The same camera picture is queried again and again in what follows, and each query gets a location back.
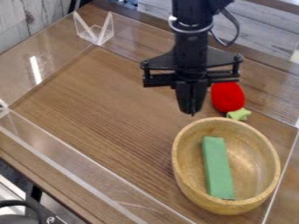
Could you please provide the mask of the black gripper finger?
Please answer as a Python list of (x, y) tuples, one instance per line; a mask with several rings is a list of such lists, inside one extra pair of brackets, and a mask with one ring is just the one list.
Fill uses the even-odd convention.
[(195, 115), (201, 110), (207, 94), (208, 82), (197, 80), (191, 84), (191, 114)]
[(180, 111), (184, 114), (189, 114), (192, 112), (192, 102), (191, 102), (192, 94), (191, 94), (191, 86), (185, 81), (175, 82), (175, 94)]

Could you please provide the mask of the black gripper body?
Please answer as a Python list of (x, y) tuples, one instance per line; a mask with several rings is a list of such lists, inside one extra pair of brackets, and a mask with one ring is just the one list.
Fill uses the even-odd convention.
[(144, 87), (176, 88), (180, 82), (210, 85), (238, 81), (243, 56), (208, 47), (214, 21), (206, 25), (184, 24), (176, 17), (168, 17), (168, 25), (175, 35), (171, 51), (140, 62)]

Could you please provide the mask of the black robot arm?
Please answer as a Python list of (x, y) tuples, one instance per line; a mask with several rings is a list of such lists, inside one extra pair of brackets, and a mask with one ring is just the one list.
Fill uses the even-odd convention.
[(179, 109), (188, 115), (201, 110), (208, 87), (239, 79), (243, 56), (208, 46), (214, 36), (214, 16), (227, 11), (234, 0), (172, 0), (168, 25), (175, 42), (169, 52), (140, 62), (147, 88), (168, 86), (175, 90)]

